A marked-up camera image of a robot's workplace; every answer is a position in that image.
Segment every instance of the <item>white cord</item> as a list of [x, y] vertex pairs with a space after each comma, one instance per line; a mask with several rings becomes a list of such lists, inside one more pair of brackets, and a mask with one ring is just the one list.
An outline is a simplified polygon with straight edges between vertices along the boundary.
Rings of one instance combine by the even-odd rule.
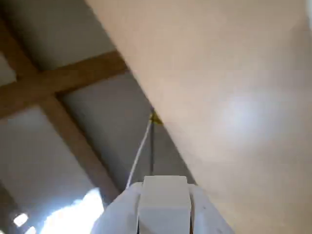
[[145, 131], [144, 137], [143, 137], [143, 139], [142, 139], [142, 141], [141, 141], [140, 147], [139, 147], [138, 150], [137, 150], [135, 161], [134, 161], [133, 164], [132, 164], [132, 168], [131, 168], [130, 175], [129, 175], [129, 178], [128, 178], [128, 181], [127, 181], [126, 189], [130, 187], [133, 174], [134, 174], [135, 169], [136, 169], [136, 167], [137, 167], [138, 159], [140, 158], [141, 151], [142, 151], [143, 146], [144, 146], [144, 144], [145, 144], [145, 142], [146, 142], [146, 138], [147, 138], [148, 133], [149, 133], [149, 131], [150, 131], [151, 125], [152, 125], [152, 121], [149, 120], [149, 121], [148, 121], [148, 124], [147, 124], [147, 127], [146, 127], [146, 131]]

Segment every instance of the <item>yellow clip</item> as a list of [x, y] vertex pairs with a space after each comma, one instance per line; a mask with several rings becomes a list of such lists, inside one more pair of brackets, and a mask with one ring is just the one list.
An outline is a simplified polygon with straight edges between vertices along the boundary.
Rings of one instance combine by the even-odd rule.
[[150, 120], [151, 120], [153, 123], [162, 124], [161, 119], [158, 117], [158, 115], [156, 114], [155, 111], [153, 111], [153, 113], [151, 113]]

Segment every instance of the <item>white object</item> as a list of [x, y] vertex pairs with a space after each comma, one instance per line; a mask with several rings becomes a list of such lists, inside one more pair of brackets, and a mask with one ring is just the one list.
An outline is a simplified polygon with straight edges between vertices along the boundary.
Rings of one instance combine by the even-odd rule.
[[[143, 183], [135, 183], [119, 195], [96, 221], [92, 234], [137, 234], [138, 205]], [[231, 227], [198, 186], [189, 184], [193, 234], [233, 234]]]
[[138, 206], [140, 234], [189, 234], [191, 199], [184, 176], [146, 176]]
[[14, 224], [15, 224], [17, 227], [20, 227], [20, 226], [22, 226], [24, 223], [26, 223], [27, 220], [28, 220], [27, 214], [22, 213], [22, 214], [20, 214], [19, 216], [17, 216], [17, 217], [13, 220], [13, 222], [14, 222]]

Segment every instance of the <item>wooden ceiling beam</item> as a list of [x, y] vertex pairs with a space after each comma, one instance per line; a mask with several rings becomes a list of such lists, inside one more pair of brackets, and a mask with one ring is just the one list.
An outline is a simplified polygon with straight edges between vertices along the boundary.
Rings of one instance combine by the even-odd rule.
[[55, 93], [72, 91], [96, 81], [111, 78], [127, 71], [117, 52], [24, 77], [0, 87], [0, 118], [37, 103]]
[[0, 30], [0, 50], [18, 77], [17, 82], [0, 87], [0, 118], [38, 104], [90, 180], [100, 188], [105, 202], [113, 201], [119, 191], [55, 93], [74, 90], [123, 73], [127, 70], [124, 61], [117, 52], [111, 52], [40, 73], [4, 21], [0, 23]]

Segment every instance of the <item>wall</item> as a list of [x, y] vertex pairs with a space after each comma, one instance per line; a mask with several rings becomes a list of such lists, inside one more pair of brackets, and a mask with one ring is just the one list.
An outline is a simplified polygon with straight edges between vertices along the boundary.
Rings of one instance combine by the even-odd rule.
[[88, 2], [236, 233], [310, 233], [306, 2]]

